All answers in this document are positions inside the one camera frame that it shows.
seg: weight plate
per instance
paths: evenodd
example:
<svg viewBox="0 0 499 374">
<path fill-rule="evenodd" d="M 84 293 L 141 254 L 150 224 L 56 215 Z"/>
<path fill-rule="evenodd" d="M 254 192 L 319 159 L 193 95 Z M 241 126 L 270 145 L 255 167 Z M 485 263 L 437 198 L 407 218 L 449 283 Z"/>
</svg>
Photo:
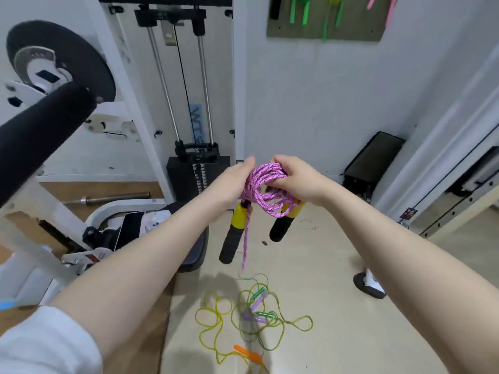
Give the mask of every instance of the weight plate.
<svg viewBox="0 0 499 374">
<path fill-rule="evenodd" d="M 57 68 L 66 70 L 73 81 L 89 88 L 96 98 L 114 101 L 116 84 L 109 67 L 97 50 L 78 34 L 56 23 L 41 20 L 15 25 L 6 40 L 7 55 L 15 70 L 16 53 L 29 46 L 52 50 Z"/>
</svg>

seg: jump rope handle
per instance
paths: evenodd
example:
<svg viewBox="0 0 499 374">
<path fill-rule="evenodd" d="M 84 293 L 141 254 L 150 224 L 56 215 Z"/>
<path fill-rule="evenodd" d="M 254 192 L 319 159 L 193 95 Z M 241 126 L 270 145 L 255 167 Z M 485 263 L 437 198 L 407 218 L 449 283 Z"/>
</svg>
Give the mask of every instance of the jump rope handle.
<svg viewBox="0 0 499 374">
<path fill-rule="evenodd" d="M 224 244 L 221 247 L 219 260 L 222 264 L 230 264 L 238 250 L 242 233 L 246 228 L 248 209 L 251 207 L 250 201 L 242 201 L 235 207 L 232 215 L 231 226 L 228 229 Z"/>
<path fill-rule="evenodd" d="M 289 214 L 283 216 L 282 218 L 277 218 L 275 220 L 271 232 L 269 233 L 269 237 L 271 238 L 272 241 L 275 241 L 277 243 L 283 239 L 284 235 L 290 228 L 291 223 L 296 218 L 296 216 L 298 215 L 304 204 L 305 202 L 301 202 L 300 205 L 294 207 Z M 288 207 L 289 207 L 288 204 L 284 205 L 281 212 L 285 212 Z"/>
</svg>

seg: pink jump rope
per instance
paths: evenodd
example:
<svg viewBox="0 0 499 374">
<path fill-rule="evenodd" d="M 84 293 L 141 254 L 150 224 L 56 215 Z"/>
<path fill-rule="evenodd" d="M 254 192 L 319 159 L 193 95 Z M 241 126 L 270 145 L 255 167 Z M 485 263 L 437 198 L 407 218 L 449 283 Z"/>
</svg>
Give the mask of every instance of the pink jump rope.
<svg viewBox="0 0 499 374">
<path fill-rule="evenodd" d="M 267 214 L 273 216 L 274 218 L 282 218 L 283 216 L 290 213 L 293 207 L 298 206 L 300 204 L 300 201 L 296 202 L 293 196 L 285 190 L 279 188 L 271 188 L 266 193 L 262 193 L 260 192 L 260 187 L 267 182 L 284 177 L 287 177 L 287 174 L 286 172 L 284 172 L 283 167 L 279 163 L 267 163 L 259 165 L 249 174 L 246 180 L 245 188 L 242 191 L 241 199 L 243 201 L 257 203 Z M 285 204 L 289 204 L 290 206 L 285 211 L 281 212 L 281 209 Z M 246 265 L 248 229 L 250 227 L 251 213 L 252 207 L 250 206 L 248 208 L 248 217 L 246 220 L 245 239 L 243 245 L 243 269 Z"/>
</svg>

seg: jump rope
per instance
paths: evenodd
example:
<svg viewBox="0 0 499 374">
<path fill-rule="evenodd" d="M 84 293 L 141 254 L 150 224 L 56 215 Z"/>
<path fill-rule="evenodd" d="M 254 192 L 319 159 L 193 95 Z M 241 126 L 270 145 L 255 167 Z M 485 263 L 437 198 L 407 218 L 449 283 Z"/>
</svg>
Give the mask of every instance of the jump rope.
<svg viewBox="0 0 499 374">
<path fill-rule="evenodd" d="M 293 207 L 300 206 L 301 204 L 301 201 L 296 200 L 295 198 L 293 198 L 291 194 L 289 194 L 287 191 L 283 189 L 267 188 L 266 192 L 263 193 L 260 192 L 260 187 L 262 185 L 270 181 L 273 181 L 275 179 L 284 178 L 284 177 L 287 177 L 287 174 L 285 173 L 285 171 L 283 170 L 282 166 L 279 163 L 267 163 L 259 165 L 258 167 L 253 169 L 253 171 L 250 173 L 250 175 L 246 180 L 246 185 L 242 192 L 242 197 L 241 197 L 243 202 L 246 201 L 246 208 L 247 208 L 247 219 L 246 219 L 243 257 L 242 257 L 242 266 L 241 266 L 243 270 L 246 265 L 247 234 L 248 234 L 248 229 L 250 227 L 251 213 L 253 211 L 251 203 L 252 202 L 257 203 L 267 214 L 275 218 L 282 218 L 288 215 L 292 211 Z M 258 276 L 265 277 L 266 280 L 265 283 L 259 282 L 256 279 L 256 277 Z M 239 356 L 242 359 L 244 359 L 244 361 L 247 364 L 249 364 L 249 362 L 253 362 L 260 365 L 259 374 L 262 374 L 263 371 L 268 372 L 268 369 L 264 365 L 262 356 L 259 355 L 258 353 L 250 352 L 249 350 L 244 349 L 238 345 L 234 345 L 234 351 L 229 353 L 222 353 L 218 350 L 218 348 L 216 347 L 216 340 L 219 334 L 221 333 L 221 330 L 224 327 L 223 316 L 230 314 L 231 323 L 240 332 L 243 341 L 245 341 L 246 343 L 252 343 L 253 341 L 258 341 L 264 353 L 273 351 L 278 348 L 284 337 L 284 329 L 286 325 L 291 325 L 302 332 L 308 332 L 313 327 L 313 320 L 309 315 L 301 316 L 293 321 L 286 320 L 281 311 L 278 296 L 276 295 L 275 292 L 270 291 L 268 288 L 268 277 L 265 274 L 259 273 L 253 278 L 243 278 L 238 274 L 238 278 L 236 279 L 242 281 L 254 281 L 255 283 L 249 290 L 242 290 L 239 293 L 238 301 L 235 307 L 229 298 L 225 296 L 220 296 L 217 294 L 217 292 L 208 292 L 205 294 L 203 298 L 203 307 L 199 308 L 195 314 L 196 322 L 199 325 L 206 328 L 203 331 L 201 331 L 201 333 L 199 334 L 199 341 L 202 346 L 215 352 L 216 362 L 219 365 L 222 364 L 225 361 L 225 359 L 229 356 Z M 265 305 L 265 298 L 268 296 L 275 298 L 278 312 L 267 311 Z M 215 308 L 209 307 L 208 305 L 209 297 L 215 298 Z M 222 312 L 219 310 L 219 302 L 221 301 L 229 302 L 230 309 L 228 311 Z M 263 309 L 261 311 L 257 311 L 257 308 L 260 307 L 260 304 L 263 306 Z M 213 324 L 202 323 L 201 321 L 198 320 L 199 312 L 207 312 L 214 314 L 216 316 L 215 322 Z M 234 321 L 234 313 L 238 313 L 241 315 L 239 323 L 236 323 Z M 310 320 L 309 328 L 304 329 L 296 325 L 297 322 L 303 319 Z M 249 328 L 243 328 L 242 323 L 245 320 L 249 321 L 249 323 L 246 323 L 246 325 L 249 325 Z M 213 346 L 208 346 L 203 341 L 203 334 L 212 331 L 217 327 L 219 327 L 219 329 L 215 335 Z M 265 343 L 261 338 L 261 332 L 264 331 L 266 328 L 278 328 L 278 327 L 282 327 L 282 332 L 280 334 L 277 344 L 272 348 L 265 346 Z"/>
</svg>

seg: pink jump rope handle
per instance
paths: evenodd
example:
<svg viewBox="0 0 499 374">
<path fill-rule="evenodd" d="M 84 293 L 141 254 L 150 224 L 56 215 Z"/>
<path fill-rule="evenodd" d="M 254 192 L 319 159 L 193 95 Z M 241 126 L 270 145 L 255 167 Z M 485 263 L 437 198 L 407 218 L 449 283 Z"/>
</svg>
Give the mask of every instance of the pink jump rope handle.
<svg viewBox="0 0 499 374">
<path fill-rule="evenodd" d="M 386 24 L 385 24 L 385 29 L 388 28 L 388 25 L 390 24 L 390 21 L 393 16 L 393 11 L 395 9 L 395 5 L 397 4 L 398 0 L 391 0 L 390 1 L 390 9 L 388 10 L 388 15 L 386 16 Z"/>
<path fill-rule="evenodd" d="M 376 0 L 369 0 L 369 4 L 367 4 L 367 10 L 370 10 L 373 7 L 374 1 Z"/>
</svg>

